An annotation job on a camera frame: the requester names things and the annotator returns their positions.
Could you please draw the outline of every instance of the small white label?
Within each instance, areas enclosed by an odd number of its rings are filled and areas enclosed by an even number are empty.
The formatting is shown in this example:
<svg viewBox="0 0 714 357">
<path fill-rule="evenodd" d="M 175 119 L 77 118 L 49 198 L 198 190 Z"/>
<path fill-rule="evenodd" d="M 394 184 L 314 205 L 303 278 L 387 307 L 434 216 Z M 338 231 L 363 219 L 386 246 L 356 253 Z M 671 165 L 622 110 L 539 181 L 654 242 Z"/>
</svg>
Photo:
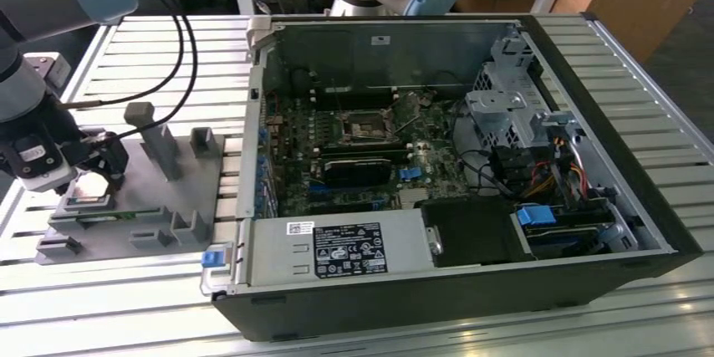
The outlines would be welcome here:
<svg viewBox="0 0 714 357">
<path fill-rule="evenodd" d="M 41 145 L 37 145 L 29 148 L 28 150 L 24 150 L 19 154 L 20 158 L 23 158 L 23 161 L 32 162 L 33 160 L 40 159 L 43 156 L 47 155 L 47 149 Z"/>
<path fill-rule="evenodd" d="M 371 46 L 388 45 L 391 43 L 391 37 L 371 37 Z"/>
<path fill-rule="evenodd" d="M 312 234 L 314 222 L 288 222 L 288 236 L 298 234 Z"/>
</svg>

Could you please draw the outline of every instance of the blue connector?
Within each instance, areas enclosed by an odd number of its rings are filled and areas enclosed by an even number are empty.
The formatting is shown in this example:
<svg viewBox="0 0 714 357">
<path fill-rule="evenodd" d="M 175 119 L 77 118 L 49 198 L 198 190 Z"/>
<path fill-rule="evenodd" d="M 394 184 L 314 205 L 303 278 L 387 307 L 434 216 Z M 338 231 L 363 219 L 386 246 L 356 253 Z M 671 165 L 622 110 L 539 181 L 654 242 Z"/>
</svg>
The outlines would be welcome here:
<svg viewBox="0 0 714 357">
<path fill-rule="evenodd" d="M 522 226 L 555 224 L 554 212 L 547 205 L 527 205 L 516 212 L 516 216 Z"/>
<path fill-rule="evenodd" d="M 268 131 L 264 127 L 258 130 L 258 140 L 262 144 L 266 144 L 268 142 Z"/>
<path fill-rule="evenodd" d="M 416 179 L 422 176 L 422 168 L 420 167 L 412 167 L 411 169 L 402 169 L 399 171 L 399 179 L 400 180 L 411 180 Z"/>
<path fill-rule="evenodd" d="M 206 251 L 200 257 L 200 265 L 204 268 L 220 268 L 226 266 L 226 252 Z"/>
</svg>

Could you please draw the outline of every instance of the metal workbench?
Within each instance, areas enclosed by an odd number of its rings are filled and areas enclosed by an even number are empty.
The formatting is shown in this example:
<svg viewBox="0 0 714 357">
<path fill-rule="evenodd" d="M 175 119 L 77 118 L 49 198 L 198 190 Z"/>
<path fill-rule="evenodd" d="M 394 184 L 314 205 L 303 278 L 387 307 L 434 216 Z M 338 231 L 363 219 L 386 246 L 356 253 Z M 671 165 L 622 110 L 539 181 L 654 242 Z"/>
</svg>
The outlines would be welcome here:
<svg viewBox="0 0 714 357">
<path fill-rule="evenodd" d="M 215 241 L 235 230 L 235 188 L 247 98 L 246 17 L 194 17 L 200 78 L 172 132 L 211 125 L 228 136 Z M 40 267 L 37 239 L 56 205 L 16 184 L 0 207 L 0 354 L 183 355 L 701 355 L 714 349 L 714 151 L 598 22 L 539 17 L 706 254 L 661 278 L 585 307 L 510 314 L 274 344 L 250 343 L 200 294 L 200 254 Z M 129 94 L 165 77 L 173 22 L 132 17 L 103 27 L 64 100 Z M 149 100 L 173 107 L 190 68 Z M 555 100 L 565 106 L 558 94 Z M 123 109 L 76 112 L 116 131 Z M 472 296 L 479 296 L 474 289 Z"/>
</svg>

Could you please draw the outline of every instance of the barcode sticker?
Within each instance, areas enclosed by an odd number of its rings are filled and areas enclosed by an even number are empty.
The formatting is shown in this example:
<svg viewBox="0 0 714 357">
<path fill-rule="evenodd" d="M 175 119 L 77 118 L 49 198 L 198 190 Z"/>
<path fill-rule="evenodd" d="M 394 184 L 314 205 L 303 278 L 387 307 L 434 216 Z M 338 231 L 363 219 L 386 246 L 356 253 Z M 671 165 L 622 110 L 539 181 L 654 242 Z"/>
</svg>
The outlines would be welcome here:
<svg viewBox="0 0 714 357">
<path fill-rule="evenodd" d="M 295 236 L 296 234 L 312 234 L 314 228 L 314 222 L 288 222 L 288 236 Z"/>
</svg>

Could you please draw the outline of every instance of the sticker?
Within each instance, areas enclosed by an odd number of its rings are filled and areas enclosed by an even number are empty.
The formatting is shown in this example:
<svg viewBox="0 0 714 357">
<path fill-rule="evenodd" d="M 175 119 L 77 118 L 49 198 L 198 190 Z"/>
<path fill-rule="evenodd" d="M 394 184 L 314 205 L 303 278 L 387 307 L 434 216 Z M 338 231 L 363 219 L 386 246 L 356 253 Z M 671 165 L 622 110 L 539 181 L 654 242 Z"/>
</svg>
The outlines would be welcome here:
<svg viewBox="0 0 714 357">
<path fill-rule="evenodd" d="M 371 37 L 371 46 L 388 45 L 391 37 Z"/>
<path fill-rule="evenodd" d="M 379 223 L 311 227 L 310 230 L 315 243 L 315 275 L 320 279 L 388 272 Z"/>
<path fill-rule="evenodd" d="M 315 227 L 314 222 L 288 222 L 288 236 L 295 236 L 296 234 L 311 234 L 312 227 Z"/>
<path fill-rule="evenodd" d="M 37 145 L 29 148 L 28 150 L 23 150 L 17 153 L 20 155 L 20 158 L 23 158 L 23 161 L 32 162 L 47 155 L 47 149 L 41 145 Z"/>
</svg>

